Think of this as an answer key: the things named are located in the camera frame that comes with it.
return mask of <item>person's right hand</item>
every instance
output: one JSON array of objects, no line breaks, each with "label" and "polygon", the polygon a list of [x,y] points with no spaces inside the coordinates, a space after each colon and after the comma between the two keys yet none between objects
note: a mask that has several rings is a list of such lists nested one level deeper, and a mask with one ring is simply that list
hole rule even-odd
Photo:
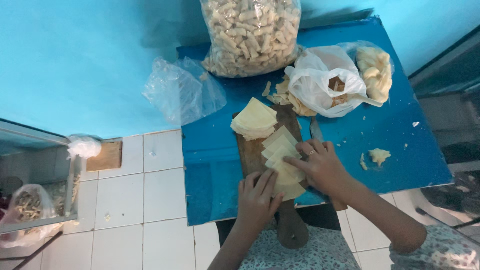
[{"label": "person's right hand", "polygon": [[304,171],[308,184],[315,189],[342,198],[356,181],[338,159],[332,142],[320,143],[317,139],[310,139],[297,143],[295,148],[308,156],[308,162],[293,157],[284,157],[284,161]]}]

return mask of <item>white plastic bag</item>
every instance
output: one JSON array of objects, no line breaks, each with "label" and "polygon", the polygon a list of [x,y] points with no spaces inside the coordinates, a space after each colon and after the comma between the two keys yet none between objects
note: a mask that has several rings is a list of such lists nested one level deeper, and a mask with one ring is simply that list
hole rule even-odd
[{"label": "white plastic bag", "polygon": [[[17,191],[15,191],[15,193],[12,195],[8,210],[5,213],[5,216],[0,220],[0,226],[21,222],[19,221],[21,213],[19,212],[19,210],[16,209],[16,200],[22,192],[35,194],[38,195],[38,197],[40,198],[40,205],[38,207],[40,209],[40,214],[38,219],[47,219],[57,216],[52,200],[50,199],[50,196],[48,195],[46,190],[39,184],[26,184],[19,188]],[[45,236],[47,236],[56,227],[57,224],[50,224],[32,229],[1,234],[0,246],[7,248],[14,246],[33,245],[45,238]]]},{"label": "white plastic bag", "polygon": [[[290,77],[290,93],[325,117],[344,116],[362,103],[358,99],[349,99],[332,107],[333,97],[354,93],[367,96],[357,67],[339,46],[306,49],[295,61],[295,67],[285,68],[285,74]],[[345,83],[343,92],[335,92],[328,87],[329,80],[336,76]]]},{"label": "white plastic bag", "polygon": [[171,124],[192,123],[227,103],[223,89],[197,60],[169,63],[159,57],[152,69],[142,94]]},{"label": "white plastic bag", "polygon": [[248,77],[298,56],[300,0],[200,0],[212,46],[202,62],[216,76]]},{"label": "white plastic bag", "polygon": [[102,150],[102,144],[88,136],[70,136],[68,137],[70,143],[68,144],[68,152],[71,159],[72,157],[79,155],[80,157],[87,159],[96,157]]}]

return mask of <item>stack of pastry sheets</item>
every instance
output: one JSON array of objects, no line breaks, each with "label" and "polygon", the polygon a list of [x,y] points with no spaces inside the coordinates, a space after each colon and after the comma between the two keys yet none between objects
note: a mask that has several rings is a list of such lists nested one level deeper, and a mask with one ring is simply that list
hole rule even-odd
[{"label": "stack of pastry sheets", "polygon": [[247,106],[232,120],[230,127],[245,140],[267,138],[274,131],[276,111],[258,99],[252,98]]},{"label": "stack of pastry sheets", "polygon": [[305,173],[283,161],[285,156],[301,158],[301,155],[295,149],[297,143],[297,140],[285,126],[280,127],[262,142],[265,147],[262,155],[267,159],[265,166],[278,172],[272,196],[285,192],[284,201],[294,199],[305,192],[305,189],[299,184],[300,181],[305,179]]}]

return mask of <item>cutting board handle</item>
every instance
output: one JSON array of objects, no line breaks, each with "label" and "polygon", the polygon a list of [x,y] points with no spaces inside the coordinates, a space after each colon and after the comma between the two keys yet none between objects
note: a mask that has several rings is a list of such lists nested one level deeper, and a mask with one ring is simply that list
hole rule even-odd
[{"label": "cutting board handle", "polygon": [[286,248],[297,249],[308,242],[307,225],[295,210],[295,199],[284,201],[278,207],[276,236]]}]

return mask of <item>clear plastic bag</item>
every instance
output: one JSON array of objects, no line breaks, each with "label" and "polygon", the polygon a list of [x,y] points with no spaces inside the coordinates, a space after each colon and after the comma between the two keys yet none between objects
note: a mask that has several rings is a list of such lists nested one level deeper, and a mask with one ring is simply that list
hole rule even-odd
[{"label": "clear plastic bag", "polygon": [[171,124],[192,123],[227,103],[223,89],[197,60],[169,63],[159,57],[152,69],[142,94]]},{"label": "clear plastic bag", "polygon": [[[352,59],[339,46],[306,49],[295,61],[295,67],[285,68],[290,77],[288,90],[305,106],[325,117],[341,117],[359,106],[359,99],[347,99],[332,107],[335,97],[360,94],[366,97],[366,86]],[[337,77],[345,83],[341,92],[328,87],[329,80]]]},{"label": "clear plastic bag", "polygon": [[[22,213],[17,209],[17,199],[22,196],[24,192],[36,196],[39,198],[39,205],[35,208],[40,210],[38,219],[48,219],[56,217],[55,208],[53,202],[46,192],[46,190],[39,184],[26,184],[19,188],[12,195],[12,199],[8,206],[8,210],[5,216],[0,220],[0,226],[4,224],[21,223]],[[45,238],[52,230],[57,228],[57,224],[50,224],[41,227],[36,227],[27,230],[20,230],[12,233],[4,233],[0,235],[1,247],[14,247],[14,246],[30,246]]]},{"label": "clear plastic bag", "polygon": [[220,77],[265,74],[298,56],[300,0],[200,0],[212,46],[203,66]]},{"label": "clear plastic bag", "polygon": [[367,96],[378,102],[388,100],[395,66],[390,55],[379,46],[365,40],[338,43],[356,63],[367,87]]}]

